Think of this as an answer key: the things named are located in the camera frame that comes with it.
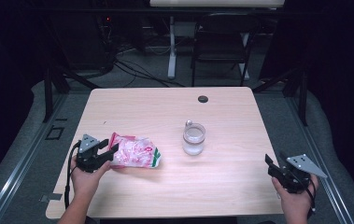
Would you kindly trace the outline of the black folding chair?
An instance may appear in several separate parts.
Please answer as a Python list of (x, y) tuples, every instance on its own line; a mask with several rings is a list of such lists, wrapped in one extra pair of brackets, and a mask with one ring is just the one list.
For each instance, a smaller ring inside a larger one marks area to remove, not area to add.
[(248, 14), (211, 13), (201, 17), (194, 28), (191, 85), (195, 86), (197, 63), (243, 64), (240, 70), (240, 85), (243, 85), (252, 40), (260, 28), (260, 20)]

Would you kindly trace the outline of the pink and white candy bag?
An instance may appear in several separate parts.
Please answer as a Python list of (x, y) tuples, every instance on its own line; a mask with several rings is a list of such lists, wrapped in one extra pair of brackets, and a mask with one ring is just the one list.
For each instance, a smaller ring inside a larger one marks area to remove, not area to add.
[(119, 146), (111, 162), (113, 167), (156, 168), (162, 158), (159, 149), (147, 138), (113, 133), (109, 147)]

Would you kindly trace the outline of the black metal stand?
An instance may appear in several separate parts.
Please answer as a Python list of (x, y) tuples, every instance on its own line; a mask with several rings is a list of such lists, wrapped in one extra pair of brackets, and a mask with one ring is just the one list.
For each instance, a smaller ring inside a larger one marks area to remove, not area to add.
[(57, 65), (49, 68), (44, 74), (44, 92), (45, 92), (45, 117), (44, 122), (47, 122), (53, 114), (53, 89), (55, 88), (60, 94), (68, 94), (71, 87), (66, 79), (72, 78), (83, 86), (94, 90), (98, 85), (90, 82), (77, 73), (67, 69), (66, 67)]
[(303, 125), (306, 126), (307, 73), (303, 68), (292, 68), (278, 77), (270, 78), (252, 91), (255, 93), (265, 91), (281, 80), (286, 80), (286, 84), (282, 90), (282, 94), (285, 97), (293, 97), (296, 92), (299, 92), (298, 117)]

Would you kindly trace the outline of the dark computer case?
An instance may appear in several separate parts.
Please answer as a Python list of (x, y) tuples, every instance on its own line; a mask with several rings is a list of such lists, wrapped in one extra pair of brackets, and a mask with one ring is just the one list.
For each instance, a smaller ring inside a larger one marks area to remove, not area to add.
[(56, 14), (50, 18), (72, 70), (106, 74), (114, 68), (115, 54), (107, 50), (93, 15)]

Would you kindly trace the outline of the person's right hand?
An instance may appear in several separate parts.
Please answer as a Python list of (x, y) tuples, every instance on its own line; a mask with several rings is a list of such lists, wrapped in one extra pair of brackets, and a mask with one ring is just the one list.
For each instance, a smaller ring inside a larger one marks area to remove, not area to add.
[(318, 178), (311, 175), (311, 184), (302, 193), (288, 193), (275, 177), (272, 177), (271, 181), (280, 196), (284, 217), (304, 217), (308, 220), (308, 213), (319, 188)]

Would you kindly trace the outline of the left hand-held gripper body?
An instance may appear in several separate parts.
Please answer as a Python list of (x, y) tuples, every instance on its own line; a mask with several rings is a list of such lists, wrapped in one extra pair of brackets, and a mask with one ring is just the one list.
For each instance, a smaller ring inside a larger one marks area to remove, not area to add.
[(82, 136), (77, 154), (77, 167), (79, 169), (84, 172), (93, 173), (105, 163), (102, 154), (98, 154), (98, 144), (100, 142), (88, 134)]

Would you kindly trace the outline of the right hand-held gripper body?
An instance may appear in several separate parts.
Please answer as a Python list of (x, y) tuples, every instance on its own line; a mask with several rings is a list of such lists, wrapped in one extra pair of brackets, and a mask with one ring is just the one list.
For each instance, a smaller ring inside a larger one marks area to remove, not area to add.
[(275, 177), (289, 193), (306, 190), (310, 184), (311, 175), (328, 177), (306, 154), (288, 157), (288, 160), (291, 166), (277, 166), (278, 170), (268, 169), (268, 174)]

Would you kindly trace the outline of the person's left hand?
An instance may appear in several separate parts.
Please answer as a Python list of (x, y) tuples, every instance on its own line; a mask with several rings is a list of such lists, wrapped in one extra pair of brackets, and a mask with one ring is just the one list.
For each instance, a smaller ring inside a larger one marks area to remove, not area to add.
[(87, 173), (78, 168), (77, 157), (74, 156), (71, 160), (71, 166), (74, 199), (90, 201), (98, 189), (100, 179), (110, 170), (110, 162), (106, 161), (97, 171)]

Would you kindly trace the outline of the white desk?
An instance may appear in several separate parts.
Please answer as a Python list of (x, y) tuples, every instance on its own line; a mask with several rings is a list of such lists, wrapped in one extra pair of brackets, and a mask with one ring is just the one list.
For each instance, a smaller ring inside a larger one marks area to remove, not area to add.
[[(282, 8), (286, 0), (149, 0), (151, 7), (160, 9), (175, 8)], [(175, 16), (168, 16), (170, 24), (170, 53), (168, 63), (168, 78), (176, 77), (177, 50), (175, 36)]]

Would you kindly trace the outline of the metal floor rail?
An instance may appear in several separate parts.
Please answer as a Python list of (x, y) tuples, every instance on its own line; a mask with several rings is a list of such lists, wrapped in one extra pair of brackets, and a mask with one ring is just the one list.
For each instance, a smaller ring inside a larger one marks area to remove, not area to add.
[(45, 100), (35, 97), (25, 122), (0, 162), (0, 221), (32, 167), (39, 148), (45, 141), (45, 135), (51, 131), (51, 124), (56, 120), (66, 99), (65, 94), (56, 96), (53, 112), (43, 122)]
[(297, 123), (301, 133), (304, 136), (304, 140), (308, 144), (308, 155), (310, 159), (324, 172), (327, 178), (321, 177), (319, 179), (340, 224), (354, 224), (353, 216), (348, 211), (345, 200), (339, 188), (336, 186), (332, 175), (329, 173), (328, 166), (325, 160), (322, 158), (319, 148), (314, 140), (313, 135), (309, 131), (307, 126), (304, 126), (299, 114), (298, 105), (293, 98), (287, 97), (286, 103), (292, 113), (292, 116)]

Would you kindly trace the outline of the grey tape piece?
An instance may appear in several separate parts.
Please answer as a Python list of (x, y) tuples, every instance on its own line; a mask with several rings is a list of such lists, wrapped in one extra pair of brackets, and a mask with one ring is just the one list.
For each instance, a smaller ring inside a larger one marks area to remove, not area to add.
[(62, 199), (61, 193), (49, 193), (43, 194), (39, 201), (42, 203), (49, 203), (50, 201), (60, 201)]

